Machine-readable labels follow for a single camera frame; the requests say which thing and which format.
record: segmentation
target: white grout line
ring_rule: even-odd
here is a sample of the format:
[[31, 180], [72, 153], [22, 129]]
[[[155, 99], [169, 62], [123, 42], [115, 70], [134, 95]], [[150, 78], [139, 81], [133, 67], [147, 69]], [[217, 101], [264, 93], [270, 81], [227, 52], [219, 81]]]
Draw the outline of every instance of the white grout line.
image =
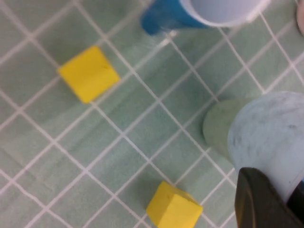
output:
[[205, 157], [205, 155], [202, 153], [200, 157], [176, 180], [174, 185], [179, 184], [195, 167], [196, 165]]
[[109, 32], [107, 32], [107, 38], [114, 36], [118, 31], [120, 31], [127, 24], [129, 24], [135, 17], [139, 17], [142, 10], [142, 7], [137, 7], [135, 10], [133, 10], [127, 17], [125, 17], [122, 21], [117, 23]]
[[207, 217], [207, 215], [204, 214], [204, 212], [201, 214], [201, 216], [213, 227], [213, 228], [218, 228], [217, 225], [211, 219]]
[[46, 22], [42, 23], [31, 35], [32, 37], [37, 37], [39, 34], [41, 34], [43, 31], [45, 31], [49, 26], [53, 25], [55, 22], [57, 22], [60, 18], [66, 15], [68, 11], [70, 11], [73, 8], [73, 1], [69, 1], [63, 8], [61, 8], [59, 11], [57, 11], [50, 19], [48, 19]]
[[[9, 177], [9, 175], [7, 175], [4, 171], [0, 170], [0, 174], [2, 174], [2, 176], [4, 176], [8, 181], [12, 181], [12, 179]], [[30, 193], [28, 193], [22, 186], [20, 186], [18, 183], [16, 183], [15, 181], [12, 181], [13, 185], [16, 186], [25, 196], [29, 197], [31, 200], [33, 200], [34, 202], [36, 202], [41, 208], [45, 208], [45, 205], [37, 199], [37, 197], [31, 195]], [[65, 222], [59, 215], [55, 214], [54, 212], [52, 212], [51, 210], [47, 210], [47, 212], [53, 216], [54, 218], [56, 218], [57, 220], [59, 220], [60, 222], [62, 222], [66, 227], [68, 228], [73, 228], [70, 224], [68, 224], [67, 222]]]
[[239, 53], [237, 52], [237, 50], [234, 48], [234, 46], [232, 45], [230, 39], [223, 32], [222, 29], [219, 29], [219, 31], [222, 34], [222, 36], [225, 38], [226, 42], [230, 46], [230, 48], [233, 51], [233, 53], [236, 55], [237, 59], [240, 61], [240, 63], [246, 69], [246, 71], [249, 73], [249, 75], [251, 76], [251, 78], [253, 79], [253, 81], [255, 82], [255, 84], [257, 85], [257, 87], [259, 88], [259, 90], [263, 93], [264, 92], [264, 88], [260, 85], [260, 83], [258, 82], [258, 80], [256, 79], [256, 77], [253, 75], [253, 73], [249, 69], [248, 65], [244, 62], [244, 60], [242, 59], [242, 57], [239, 55]]
[[41, 54], [56, 68], [59, 67], [59, 64], [47, 53], [47, 51], [38, 43], [37, 40], [33, 37], [30, 31], [23, 25], [23, 23], [18, 19], [18, 17], [12, 12], [12, 10], [4, 3], [0, 2], [0, 9], [4, 14], [15, 24], [30, 42], [41, 52]]
[[293, 64], [292, 60], [289, 58], [289, 56], [287, 55], [286, 51], [284, 50], [284, 48], [282, 47], [282, 45], [280, 44], [280, 42], [278, 41], [277, 37], [274, 35], [272, 29], [270, 28], [268, 22], [266, 21], [265, 17], [263, 14], [260, 14], [262, 20], [264, 21], [268, 31], [270, 32], [271, 36], [273, 37], [273, 39], [275, 40], [276, 44], [278, 45], [278, 47], [280, 48], [280, 50], [282, 51], [282, 53], [284, 54], [285, 58], [287, 59], [289, 65], [291, 66], [291, 68], [295, 71], [296, 75], [298, 76], [299, 80], [301, 81], [301, 83], [304, 85], [304, 79], [302, 78], [300, 72], [298, 71], [298, 69], [295, 67], [295, 65]]
[[216, 192], [216, 190], [218, 190], [220, 188], [220, 186], [225, 182], [228, 181], [228, 177], [230, 176], [230, 174], [232, 174], [234, 171], [234, 168], [231, 169], [226, 176], [214, 187], [214, 189], [209, 192], [209, 194], [203, 199], [203, 201], [200, 203], [200, 205], [203, 205], [212, 195], [214, 192]]
[[219, 228], [223, 228], [230, 221], [230, 219], [236, 214], [236, 212], [232, 212], [231, 215], [223, 222], [223, 224]]
[[179, 48], [176, 46], [174, 41], [170, 38], [168, 38], [170, 43], [173, 45], [174, 49], [179, 53], [180, 57], [184, 60], [184, 62], [188, 65], [188, 67], [191, 69], [192, 73], [195, 75], [195, 77], [199, 80], [199, 82], [204, 86], [204, 88], [211, 94], [214, 100], [218, 102], [218, 99], [213, 94], [212, 90], [209, 88], [209, 86], [204, 82], [204, 80], [200, 77], [194, 66], [190, 63], [190, 61], [184, 56], [184, 54], [179, 50]]
[[15, 53], [22, 50], [28, 43], [29, 43], [29, 39], [24, 39], [21, 42], [19, 42], [18, 44], [16, 44], [10, 51], [5, 53], [4, 56], [2, 56], [0, 58], [0, 66], [3, 63], [5, 63], [7, 60], [9, 60]]

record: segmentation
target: yellow cube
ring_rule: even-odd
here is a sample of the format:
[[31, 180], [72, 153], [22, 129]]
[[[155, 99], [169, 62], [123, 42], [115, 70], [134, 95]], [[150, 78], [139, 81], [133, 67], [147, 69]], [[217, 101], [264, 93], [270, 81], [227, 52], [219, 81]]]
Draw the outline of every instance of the yellow cube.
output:
[[158, 228], [193, 228], [203, 207], [188, 193], [163, 181], [146, 211]]
[[83, 103], [92, 101], [120, 80], [97, 46], [69, 60], [58, 72]]

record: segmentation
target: blue cylinder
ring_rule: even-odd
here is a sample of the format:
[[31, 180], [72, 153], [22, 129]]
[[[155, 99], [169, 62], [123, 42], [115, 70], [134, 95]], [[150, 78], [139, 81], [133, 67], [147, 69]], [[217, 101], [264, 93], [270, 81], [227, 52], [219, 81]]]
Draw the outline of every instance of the blue cylinder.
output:
[[179, 0], [156, 0], [142, 15], [141, 24], [149, 35], [186, 27], [207, 27], [190, 16]]

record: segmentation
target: floor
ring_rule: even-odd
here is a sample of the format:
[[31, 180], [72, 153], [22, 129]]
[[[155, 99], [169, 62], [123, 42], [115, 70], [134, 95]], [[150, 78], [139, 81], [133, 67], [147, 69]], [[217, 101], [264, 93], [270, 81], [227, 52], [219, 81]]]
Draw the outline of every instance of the floor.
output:
[[[147, 36], [147, 0], [0, 0], [2, 228], [148, 228], [165, 180], [203, 205], [195, 228], [236, 228], [233, 166], [201, 136], [218, 101], [303, 92], [296, 1], [251, 24]], [[98, 45], [121, 82], [81, 104], [56, 69]]]

